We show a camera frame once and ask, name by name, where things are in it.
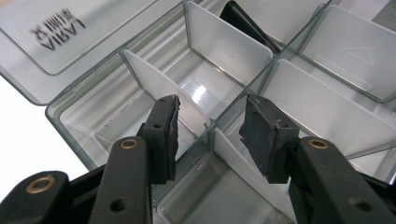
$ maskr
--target black object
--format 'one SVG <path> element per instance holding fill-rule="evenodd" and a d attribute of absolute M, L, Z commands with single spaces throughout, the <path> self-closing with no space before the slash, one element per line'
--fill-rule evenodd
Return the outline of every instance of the black object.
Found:
<path fill-rule="evenodd" d="M 298 129 L 285 117 L 268 99 L 249 95 L 240 134 L 268 180 L 286 183 L 284 172 L 291 177 L 289 193 L 300 224 L 396 223 L 386 204 L 333 143 L 317 137 L 299 140 Z"/>
<path fill-rule="evenodd" d="M 176 95 L 158 100 L 138 133 L 147 139 L 120 139 L 106 165 L 72 182 L 57 171 L 24 179 L 0 204 L 0 223 L 152 223 L 151 184 L 175 178 L 178 107 Z"/>
<path fill-rule="evenodd" d="M 249 15 L 235 2 L 228 2 L 222 10 L 220 17 L 232 26 L 264 44 L 274 54 L 280 52 L 279 47 L 271 38 L 249 17 Z"/>

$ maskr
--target brass screw insert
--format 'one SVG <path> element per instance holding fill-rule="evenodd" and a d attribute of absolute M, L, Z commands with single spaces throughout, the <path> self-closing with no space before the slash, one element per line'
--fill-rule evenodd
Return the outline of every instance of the brass screw insert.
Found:
<path fill-rule="evenodd" d="M 327 144 L 325 141 L 321 139 L 311 139 L 309 140 L 308 143 L 311 147 L 315 147 L 319 149 L 326 149 L 329 147 L 329 144 Z"/>
<path fill-rule="evenodd" d="M 27 187 L 26 192 L 30 194 L 37 194 L 52 188 L 56 183 L 55 177 L 52 175 L 42 176 L 32 181 Z"/>
<path fill-rule="evenodd" d="M 137 147 L 137 145 L 138 145 L 138 142 L 136 140 L 128 139 L 128 140 L 121 142 L 120 147 L 123 149 L 131 149 L 131 148 Z"/>

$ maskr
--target plastic storage box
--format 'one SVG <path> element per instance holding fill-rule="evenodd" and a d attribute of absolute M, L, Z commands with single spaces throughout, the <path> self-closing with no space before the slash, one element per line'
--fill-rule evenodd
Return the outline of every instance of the plastic storage box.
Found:
<path fill-rule="evenodd" d="M 329 139 L 359 171 L 393 181 L 391 30 L 318 1 L 238 1 L 283 48 L 273 55 L 219 18 L 227 1 L 194 2 L 8 3 L 0 10 L 1 74 L 48 105 L 47 117 L 89 169 L 106 163 L 115 141 L 136 135 L 155 99 L 178 94 L 177 179 L 153 186 L 155 223 L 295 222 L 288 186 L 269 185 L 239 141 L 249 93 L 272 100 L 300 136 Z M 366 35 L 349 46 L 364 32 L 384 40 Z M 373 155 L 376 162 L 364 161 Z"/>

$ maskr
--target clear plastic lid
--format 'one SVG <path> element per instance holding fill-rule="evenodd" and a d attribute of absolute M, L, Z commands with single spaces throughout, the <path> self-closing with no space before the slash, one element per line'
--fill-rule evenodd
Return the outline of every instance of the clear plastic lid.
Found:
<path fill-rule="evenodd" d="M 177 0 L 14 0 L 0 5 L 0 73 L 46 105 Z"/>

